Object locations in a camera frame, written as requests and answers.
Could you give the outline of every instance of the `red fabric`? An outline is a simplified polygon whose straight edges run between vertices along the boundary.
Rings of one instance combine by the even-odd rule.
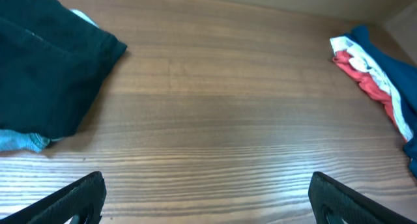
[[[359,72],[352,67],[349,59],[352,56],[346,51],[337,51],[333,62],[341,68],[347,75],[359,83],[359,87],[364,90],[373,100],[379,101],[385,107],[386,114],[391,118],[395,126],[394,109],[392,107],[391,96],[379,89],[378,85],[373,81],[368,73]]]

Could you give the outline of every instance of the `wooden floor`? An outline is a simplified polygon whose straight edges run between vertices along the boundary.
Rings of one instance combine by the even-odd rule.
[[[128,51],[76,136],[1,154],[1,217],[102,171],[102,223],[313,223],[323,171],[417,220],[401,136],[330,62],[328,39],[354,23],[213,0],[60,1]]]

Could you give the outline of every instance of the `wooden surface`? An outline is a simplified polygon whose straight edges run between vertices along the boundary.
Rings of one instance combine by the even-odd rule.
[[[212,0],[60,1],[128,52],[77,135],[1,154],[2,217],[102,171],[102,223],[313,223],[323,171],[417,220],[401,136],[330,62],[328,39],[353,23]]]

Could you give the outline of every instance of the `stack of clothes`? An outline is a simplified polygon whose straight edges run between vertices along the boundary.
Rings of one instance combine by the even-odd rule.
[[[369,40],[365,26],[330,39],[333,61],[359,83],[372,99],[384,105],[387,115],[405,140],[404,151],[411,158],[410,170],[417,177],[417,69],[393,59]]]
[[[0,0],[0,151],[74,135],[125,50],[57,0]]]

